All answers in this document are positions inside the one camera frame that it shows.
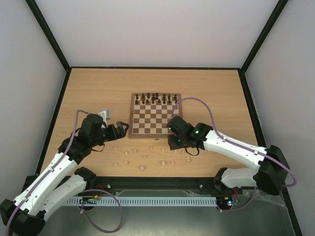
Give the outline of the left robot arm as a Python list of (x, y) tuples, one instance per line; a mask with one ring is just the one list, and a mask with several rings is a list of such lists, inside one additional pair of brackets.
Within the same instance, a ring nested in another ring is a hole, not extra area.
[(74, 125), (45, 170), (14, 200), (5, 199), (0, 215), (7, 236), (38, 235), (50, 216), (73, 196), (86, 192), (106, 191), (96, 188), (96, 174), (78, 165), (96, 146), (126, 136), (129, 125), (107, 124), (105, 112), (87, 113), (81, 127)]

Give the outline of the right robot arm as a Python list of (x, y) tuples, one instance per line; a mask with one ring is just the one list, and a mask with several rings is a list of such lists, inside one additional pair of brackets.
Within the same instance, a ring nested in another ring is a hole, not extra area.
[(172, 132), (167, 137), (170, 150), (196, 148), (198, 151), (214, 151), (246, 165), (242, 169), (220, 168), (214, 177), (219, 192), (235, 187), (257, 187), (277, 196), (285, 185), (289, 165), (277, 146), (252, 146), (204, 123), (192, 126), (179, 116), (173, 117), (167, 128)]

